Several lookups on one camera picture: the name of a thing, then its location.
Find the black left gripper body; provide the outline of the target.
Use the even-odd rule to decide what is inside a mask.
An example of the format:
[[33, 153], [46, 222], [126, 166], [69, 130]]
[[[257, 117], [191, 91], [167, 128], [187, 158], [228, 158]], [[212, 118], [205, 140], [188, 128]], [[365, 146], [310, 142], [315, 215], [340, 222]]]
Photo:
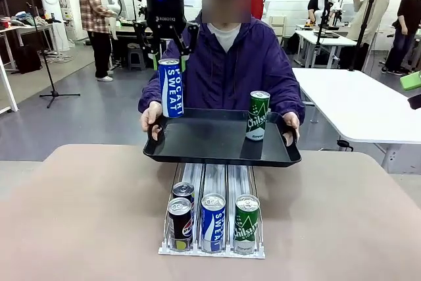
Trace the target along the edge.
[[185, 29], [184, 0], [147, 0], [146, 21], [155, 37], [179, 38]]

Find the person's right hand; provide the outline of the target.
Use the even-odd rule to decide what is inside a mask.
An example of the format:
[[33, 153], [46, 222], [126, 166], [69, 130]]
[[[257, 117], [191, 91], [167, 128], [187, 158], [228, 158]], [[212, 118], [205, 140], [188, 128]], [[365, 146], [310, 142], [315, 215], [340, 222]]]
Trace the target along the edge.
[[149, 104], [149, 107], [144, 110], [141, 114], [140, 122], [141, 127], [144, 132], [147, 132], [149, 127], [152, 127], [152, 138], [157, 141], [158, 134], [161, 131], [161, 128], [155, 124], [155, 121], [162, 115], [162, 105], [157, 101], [152, 101]]

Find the person's left hand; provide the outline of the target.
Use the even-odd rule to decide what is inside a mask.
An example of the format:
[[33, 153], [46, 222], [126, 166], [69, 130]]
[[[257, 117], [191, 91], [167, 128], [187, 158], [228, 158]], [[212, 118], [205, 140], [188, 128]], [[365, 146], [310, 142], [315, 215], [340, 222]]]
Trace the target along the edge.
[[[288, 112], [283, 116], [283, 120], [287, 126], [290, 126], [295, 130], [295, 135], [297, 136], [297, 140], [298, 140], [300, 137], [300, 133], [299, 133], [300, 121], [299, 121], [298, 116], [294, 112]], [[287, 146], [290, 146], [294, 142], [293, 132], [291, 131], [286, 132], [283, 134], [283, 136], [286, 140]]]

